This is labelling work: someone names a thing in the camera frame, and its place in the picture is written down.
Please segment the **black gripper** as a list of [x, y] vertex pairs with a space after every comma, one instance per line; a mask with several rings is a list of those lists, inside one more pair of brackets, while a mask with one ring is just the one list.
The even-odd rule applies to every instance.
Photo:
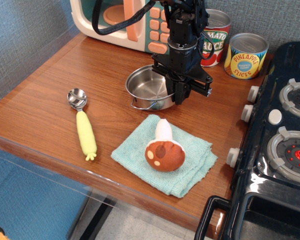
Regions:
[[169, 54], [152, 55], [152, 69], [165, 77], [167, 94], [174, 95], [176, 105], [181, 105], [191, 91], [206, 97], [211, 94], [213, 78], [201, 67], [204, 40], [199, 37], [181, 45], [169, 39]]

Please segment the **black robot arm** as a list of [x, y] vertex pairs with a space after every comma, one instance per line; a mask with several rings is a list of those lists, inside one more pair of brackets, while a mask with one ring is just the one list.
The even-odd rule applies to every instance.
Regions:
[[169, 29], [169, 53], [154, 53], [154, 72], [165, 78], [172, 102], [181, 105], [195, 91], [203, 96], [211, 94], [212, 77], [206, 73], [201, 61], [205, 40], [211, 38], [204, 29], [209, 24], [209, 14], [202, 0], [163, 0], [165, 19]]

